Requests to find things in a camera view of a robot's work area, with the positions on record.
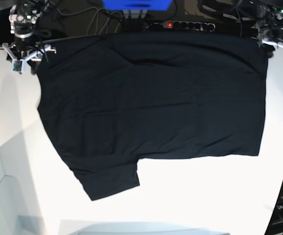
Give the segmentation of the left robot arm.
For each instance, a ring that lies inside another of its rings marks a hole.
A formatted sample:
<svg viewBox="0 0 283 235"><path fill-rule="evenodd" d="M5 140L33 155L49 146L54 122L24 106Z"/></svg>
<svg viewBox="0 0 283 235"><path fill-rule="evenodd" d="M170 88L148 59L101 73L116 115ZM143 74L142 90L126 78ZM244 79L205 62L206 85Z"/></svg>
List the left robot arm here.
<svg viewBox="0 0 283 235"><path fill-rule="evenodd" d="M270 56L275 49L283 49L283 0L260 0L256 37Z"/></svg>

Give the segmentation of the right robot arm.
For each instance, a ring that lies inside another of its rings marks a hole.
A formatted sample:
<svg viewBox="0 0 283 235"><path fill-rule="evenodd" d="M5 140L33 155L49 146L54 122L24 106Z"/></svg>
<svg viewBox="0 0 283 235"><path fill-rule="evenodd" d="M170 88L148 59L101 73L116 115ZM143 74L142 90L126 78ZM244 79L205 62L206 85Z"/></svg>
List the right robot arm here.
<svg viewBox="0 0 283 235"><path fill-rule="evenodd" d="M10 32L14 35L14 41L1 44L0 50L7 53L11 71L23 74L30 66L31 74L35 75L40 62L48 60L47 53L57 53L54 47L42 41L37 27L38 19L48 6L44 0L20 0L10 9Z"/></svg>

